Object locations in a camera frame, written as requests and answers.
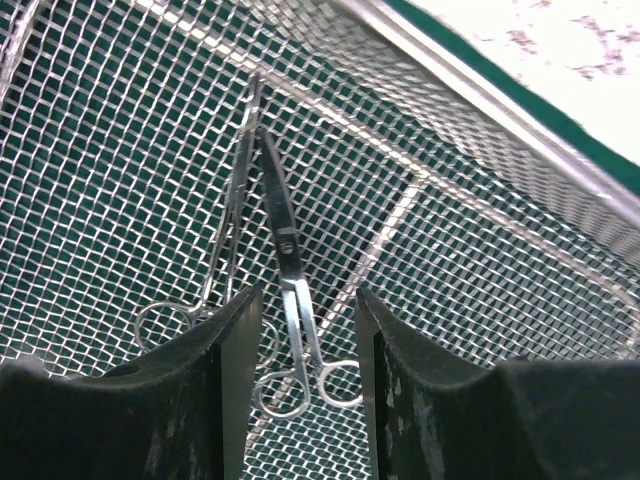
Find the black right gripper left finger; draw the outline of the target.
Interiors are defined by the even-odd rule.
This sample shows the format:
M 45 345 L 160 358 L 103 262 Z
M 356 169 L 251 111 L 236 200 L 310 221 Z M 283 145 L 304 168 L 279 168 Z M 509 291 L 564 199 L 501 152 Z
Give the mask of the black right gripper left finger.
M 261 335 L 262 289 L 100 377 L 1 365 L 5 479 L 236 479 Z

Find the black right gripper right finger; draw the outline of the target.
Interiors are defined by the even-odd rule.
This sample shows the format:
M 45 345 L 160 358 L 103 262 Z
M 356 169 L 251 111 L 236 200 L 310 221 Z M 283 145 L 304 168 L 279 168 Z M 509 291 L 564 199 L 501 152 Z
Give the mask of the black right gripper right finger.
M 635 479 L 639 364 L 527 360 L 484 368 L 356 294 L 377 479 Z

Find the steel surgical scissors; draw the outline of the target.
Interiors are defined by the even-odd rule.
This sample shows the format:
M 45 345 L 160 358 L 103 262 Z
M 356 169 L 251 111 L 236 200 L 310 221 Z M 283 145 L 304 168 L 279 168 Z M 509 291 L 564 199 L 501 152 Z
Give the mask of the steel surgical scissors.
M 319 396 L 329 405 L 338 408 L 354 408 L 363 402 L 358 394 L 352 399 L 331 396 L 325 387 L 330 374 L 336 370 L 357 367 L 355 360 L 324 360 L 313 302 L 300 253 L 299 235 L 293 203 L 290 198 L 281 158 L 270 133 L 257 130 L 261 147 L 262 182 L 267 220 L 271 229 L 279 266 L 279 280 L 283 311 L 289 338 L 293 366 L 289 370 L 263 375 L 254 390 L 254 402 L 258 410 L 273 419 L 295 418 L 304 413 L 311 404 L 311 392 L 307 367 L 316 372 Z M 274 381 L 289 380 L 300 384 L 303 400 L 289 412 L 277 411 L 263 400 L 263 389 Z

